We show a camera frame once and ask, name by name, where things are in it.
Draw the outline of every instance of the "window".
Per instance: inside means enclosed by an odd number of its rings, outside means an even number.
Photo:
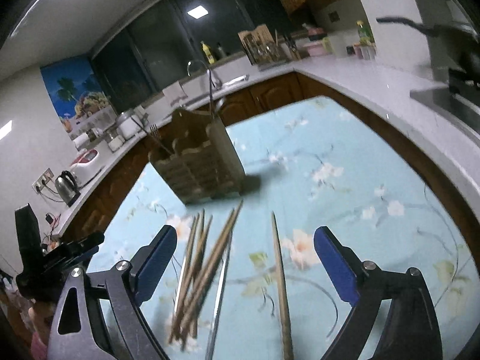
[[[137,17],[93,59],[117,112],[136,107],[187,76],[187,64],[218,44],[242,51],[238,33],[266,24],[280,34],[301,29],[279,0],[160,0]]]
[[[186,31],[166,0],[140,15],[128,30],[158,91],[187,75],[187,64],[196,55]]]
[[[92,64],[118,114],[135,108],[153,94],[125,30],[105,46]]]
[[[188,31],[194,39],[194,46],[201,50],[201,41],[212,48],[220,43],[223,49],[230,54],[242,50],[242,43],[238,33],[244,30],[253,30],[253,23],[246,17],[243,7],[237,0],[171,0]],[[188,14],[197,7],[208,11],[198,19]]]

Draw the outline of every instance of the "kitchen faucet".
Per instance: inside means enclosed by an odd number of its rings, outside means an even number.
[[[215,109],[215,105],[214,105],[214,102],[213,102],[213,88],[215,89],[220,89],[220,87],[222,86],[222,83],[220,80],[218,80],[217,82],[214,82],[213,79],[212,79],[212,69],[210,69],[206,64],[205,62],[203,62],[201,59],[194,59],[192,61],[189,61],[189,63],[187,64],[187,74],[188,76],[190,77],[190,66],[194,63],[194,62],[200,62],[206,69],[206,73],[208,74],[208,80],[209,80],[209,94],[210,94],[210,114],[212,115],[212,118],[215,117],[215,114],[217,113],[218,110]]]
[[[190,67],[191,65],[194,63],[194,62],[198,62],[198,63],[201,63],[205,69],[206,69],[206,73],[208,75],[208,79],[210,80],[211,84],[212,84],[212,87],[215,88],[215,89],[219,89],[219,87],[222,86],[222,83],[217,80],[217,82],[214,82],[213,79],[212,79],[212,70],[207,66],[207,64],[205,62],[203,62],[201,59],[193,59],[192,61],[189,61],[188,64],[187,64],[187,74],[189,77],[191,77],[191,74],[190,74]]]

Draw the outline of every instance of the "green bottle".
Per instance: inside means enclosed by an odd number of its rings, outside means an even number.
[[[374,41],[369,29],[363,21],[357,21],[358,36],[360,37],[360,44],[364,46],[370,46]]]

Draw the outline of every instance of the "table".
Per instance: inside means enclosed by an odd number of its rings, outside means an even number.
[[[277,216],[295,357],[318,360],[350,312],[313,249],[316,228],[383,270],[419,268],[436,305],[445,359],[462,349],[480,321],[480,279],[448,213],[422,179],[380,137],[326,97],[304,100],[227,129],[245,168],[247,188],[232,241],[215,359],[275,359],[281,354],[270,212]],[[213,215],[211,251],[239,196],[185,207],[148,164],[105,233],[89,272],[130,259],[165,223],[178,245],[153,297],[142,306],[172,359],[202,359],[212,320],[214,285],[187,351],[167,344],[177,275],[192,215]],[[361,359],[373,355],[389,302],[384,301]],[[102,309],[115,331],[107,301]]]

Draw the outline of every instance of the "stainless steel kettle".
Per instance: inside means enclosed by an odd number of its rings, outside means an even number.
[[[69,207],[71,207],[80,196],[75,177],[68,170],[64,170],[60,173],[60,176],[57,177],[55,180],[55,188],[62,200]]]

